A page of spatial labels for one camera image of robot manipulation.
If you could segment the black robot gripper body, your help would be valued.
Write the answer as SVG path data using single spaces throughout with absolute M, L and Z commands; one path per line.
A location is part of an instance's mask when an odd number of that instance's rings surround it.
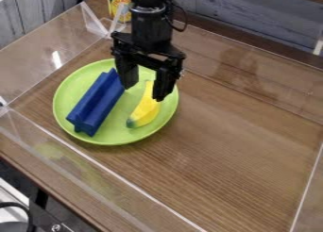
M 131 32 L 113 32 L 111 53 L 126 55 L 139 66 L 152 71 L 160 67 L 174 67 L 179 73 L 183 68 L 183 52 L 171 44 L 172 30 L 183 28 L 172 25 L 172 6 L 131 7 Z

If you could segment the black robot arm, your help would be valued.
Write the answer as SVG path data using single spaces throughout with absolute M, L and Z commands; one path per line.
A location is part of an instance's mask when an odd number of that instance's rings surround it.
M 151 98 L 158 102 L 171 93 L 183 70 L 185 53 L 172 46 L 172 0 L 131 0 L 131 32 L 113 31 L 111 54 L 120 84 L 130 89 L 139 82 L 139 66 L 156 72 Z

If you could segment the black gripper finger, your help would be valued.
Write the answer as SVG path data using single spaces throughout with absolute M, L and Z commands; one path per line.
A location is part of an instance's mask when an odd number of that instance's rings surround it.
M 123 54 L 115 55 L 115 64 L 122 86 L 128 90 L 139 82 L 138 64 Z
M 160 102 L 171 93 L 179 73 L 174 67 L 160 67 L 156 71 L 156 77 L 152 86 L 152 98 Z

